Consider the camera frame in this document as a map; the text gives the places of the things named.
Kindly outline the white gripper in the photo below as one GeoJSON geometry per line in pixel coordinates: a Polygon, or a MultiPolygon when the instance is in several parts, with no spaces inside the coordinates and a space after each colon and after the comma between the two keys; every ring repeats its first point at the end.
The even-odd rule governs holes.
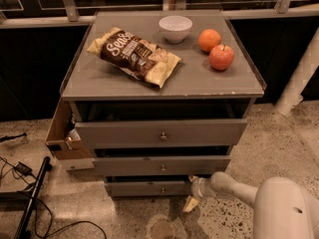
{"type": "Polygon", "coordinates": [[[198,177],[196,175],[189,175],[188,179],[192,182],[192,195],[186,199],[185,205],[182,209],[184,213],[191,212],[198,204],[198,199],[204,199],[213,196],[213,191],[210,188],[210,179],[198,177]]]}

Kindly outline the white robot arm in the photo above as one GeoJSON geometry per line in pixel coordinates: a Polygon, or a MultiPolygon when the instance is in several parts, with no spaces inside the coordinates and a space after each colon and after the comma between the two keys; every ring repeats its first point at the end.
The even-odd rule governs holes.
{"type": "Polygon", "coordinates": [[[204,199],[230,195],[253,209],[253,239],[319,239],[319,200],[290,179],[271,177],[254,187],[218,171],[189,180],[191,195],[183,212],[204,199]]]}

